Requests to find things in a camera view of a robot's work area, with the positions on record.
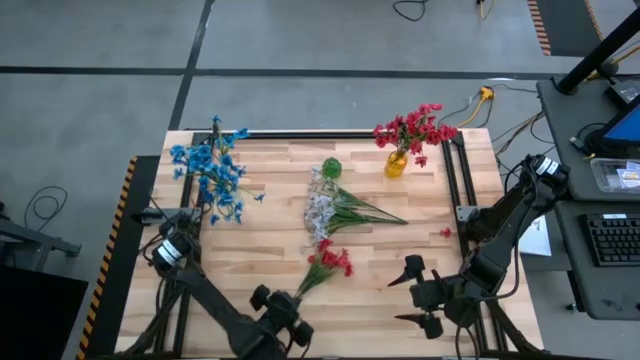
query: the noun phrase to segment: white paper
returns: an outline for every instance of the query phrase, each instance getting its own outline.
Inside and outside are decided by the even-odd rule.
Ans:
[[[544,215],[535,219],[522,234],[518,249],[522,254],[551,256],[547,220]]]

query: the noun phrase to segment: wooden tabletop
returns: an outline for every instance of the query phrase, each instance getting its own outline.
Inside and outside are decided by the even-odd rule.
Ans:
[[[492,205],[502,196],[500,176],[485,129],[463,130],[467,156],[480,205]],[[161,207],[179,207],[183,181],[172,179],[173,165],[168,150],[172,145],[188,145],[192,132],[169,132],[158,168],[154,199]],[[426,147],[427,165],[410,164],[402,178],[390,180],[383,167],[392,149],[379,149],[372,140],[242,140],[233,151],[234,160],[247,165],[243,183],[256,192],[266,192],[264,203],[245,201],[243,224],[218,222],[211,227],[203,221],[200,241],[202,266],[209,279],[239,311],[257,318],[249,305],[254,288],[265,284],[272,290],[294,293],[307,269],[311,250],[309,234],[303,224],[310,169],[328,157],[342,162],[340,178],[344,189],[381,209],[401,217],[409,225],[367,225],[346,228],[331,239],[336,247],[352,255],[355,274],[345,278],[336,274],[328,283],[309,292],[300,313],[314,328],[308,356],[438,356],[454,355],[455,325],[443,317],[444,334],[428,340],[415,324],[394,319],[398,314],[419,312],[412,306],[409,284],[393,288],[386,285],[398,277],[404,257],[420,254],[427,269],[445,276],[457,273],[460,249],[448,189],[441,147]],[[466,199],[456,163],[461,198]],[[197,186],[194,186],[192,202]],[[440,230],[449,227],[449,238]],[[144,244],[157,233],[145,230]],[[528,340],[542,347],[529,288],[520,269],[518,292],[501,301],[507,314]],[[513,264],[503,290],[514,285]],[[131,345],[155,312],[159,278],[140,257],[136,264],[117,350]],[[167,345],[171,346],[175,314],[170,321]],[[495,344],[491,321],[485,311],[490,344]],[[288,341],[287,335],[282,340]],[[461,335],[463,354],[473,355],[473,346]],[[184,356],[232,356],[227,337],[216,322],[195,301],[191,301],[185,335]],[[294,345],[291,356],[301,349]]]

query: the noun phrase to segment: plastic container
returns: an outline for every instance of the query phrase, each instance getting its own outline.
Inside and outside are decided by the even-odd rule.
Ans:
[[[591,159],[591,170],[600,190],[640,194],[640,159]]]

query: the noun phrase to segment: blue artificial flower bouquet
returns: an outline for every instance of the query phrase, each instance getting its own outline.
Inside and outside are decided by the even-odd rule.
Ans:
[[[253,194],[238,185],[239,179],[247,173],[247,167],[234,164],[229,155],[229,150],[234,148],[235,141],[249,137],[249,132],[244,128],[225,136],[220,133],[218,125],[222,120],[217,115],[212,120],[213,149],[211,145],[195,147],[174,145],[171,148],[169,154],[173,157],[173,164],[178,165],[173,171],[173,178],[177,180],[183,175],[200,175],[198,183],[203,203],[208,204],[210,209],[217,209],[225,221],[234,219],[238,224],[242,224],[244,201],[240,191],[247,192],[253,196],[254,200],[260,202],[265,195]],[[211,215],[211,225],[215,225],[220,220],[220,215],[215,213]]]

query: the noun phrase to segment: wooden table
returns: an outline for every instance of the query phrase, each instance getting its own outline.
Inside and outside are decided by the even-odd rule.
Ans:
[[[478,203],[492,205],[502,196],[489,132],[463,130]],[[168,154],[174,144],[188,145],[192,132],[169,132],[165,139],[153,197],[161,207],[179,207],[183,181],[172,179],[173,165]],[[256,192],[266,192],[263,204],[247,199],[243,224],[203,222],[200,241],[202,265],[209,279],[241,311],[258,317],[249,305],[254,288],[265,284],[272,290],[295,292],[304,277],[310,250],[309,234],[302,213],[307,197],[310,168],[328,157],[342,162],[342,186],[409,222],[409,225],[367,225],[346,228],[332,240],[347,248],[353,258],[355,275],[336,275],[312,290],[300,313],[314,328],[308,356],[437,356],[454,355],[455,325],[443,317],[444,335],[427,340],[415,324],[394,319],[394,315],[417,313],[412,306],[409,284],[386,285],[401,274],[404,257],[420,254],[427,269],[440,274],[458,271],[460,249],[441,147],[427,147],[427,165],[410,164],[402,178],[383,175],[391,149],[379,149],[371,140],[243,140],[233,152],[234,160],[248,166],[243,183]],[[194,186],[195,202],[197,186]],[[464,186],[458,185],[461,198]],[[440,230],[454,233],[445,238]],[[149,228],[142,242],[157,233]],[[524,271],[520,289],[501,301],[507,314],[528,340],[542,347]],[[503,291],[514,285],[510,269]],[[117,350],[131,345],[154,314],[159,278],[140,257],[136,264]],[[491,321],[485,311],[489,343],[495,344]],[[170,321],[166,346],[173,339],[175,318]],[[283,341],[288,340],[284,334]],[[461,350],[472,355],[473,346],[462,332]],[[299,356],[294,346],[291,356]],[[202,307],[191,301],[183,356],[232,356],[225,333]]]

